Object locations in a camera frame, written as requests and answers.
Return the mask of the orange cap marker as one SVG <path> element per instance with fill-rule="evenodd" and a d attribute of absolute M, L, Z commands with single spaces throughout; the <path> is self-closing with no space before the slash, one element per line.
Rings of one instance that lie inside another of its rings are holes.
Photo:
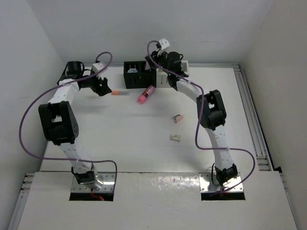
<path fill-rule="evenodd" d="M 115 96 L 128 96 L 130 95 L 129 91 L 112 91 L 111 95 L 115 95 Z"/>

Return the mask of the black slotted container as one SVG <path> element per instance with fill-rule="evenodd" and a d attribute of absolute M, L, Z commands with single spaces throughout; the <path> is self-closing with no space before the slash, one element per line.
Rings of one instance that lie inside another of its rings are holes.
<path fill-rule="evenodd" d="M 127 73 L 130 68 L 136 68 L 138 73 Z M 156 70 L 146 69 L 146 61 L 124 62 L 123 77 L 127 89 L 156 87 Z"/>

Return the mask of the blue cap glue stick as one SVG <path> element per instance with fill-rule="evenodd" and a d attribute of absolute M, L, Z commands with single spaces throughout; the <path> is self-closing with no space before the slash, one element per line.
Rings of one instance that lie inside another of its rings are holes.
<path fill-rule="evenodd" d="M 127 73 L 138 73 L 138 70 L 136 68 L 130 68 Z"/>

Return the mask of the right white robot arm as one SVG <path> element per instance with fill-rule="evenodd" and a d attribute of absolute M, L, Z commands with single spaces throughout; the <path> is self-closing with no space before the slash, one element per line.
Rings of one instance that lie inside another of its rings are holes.
<path fill-rule="evenodd" d="M 160 68 L 167 74 L 171 88 L 188 96 L 197 105 L 197 130 L 203 127 L 209 135 L 214 153 L 215 178 L 220 186 L 235 178 L 237 167 L 230 155 L 225 136 L 226 110 L 221 93 L 218 90 L 205 91 L 194 83 L 181 67 L 183 55 L 177 52 L 157 51 L 148 54 L 145 59 L 154 69 Z"/>

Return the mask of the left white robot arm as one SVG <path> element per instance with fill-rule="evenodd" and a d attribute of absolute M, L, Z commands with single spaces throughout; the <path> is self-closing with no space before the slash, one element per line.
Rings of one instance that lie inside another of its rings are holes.
<path fill-rule="evenodd" d="M 71 163 L 71 172 L 77 183 L 91 191 L 99 191 L 104 185 L 104 179 L 97 173 L 79 144 L 80 129 L 71 104 L 75 95 L 83 88 L 90 88 L 99 96 L 111 93 L 107 78 L 101 77 L 106 69 L 105 64 L 96 61 L 89 70 L 94 76 L 87 78 L 81 62 L 68 62 L 58 80 L 59 88 L 46 104 L 41 104 L 38 108 L 46 140 L 64 152 Z"/>

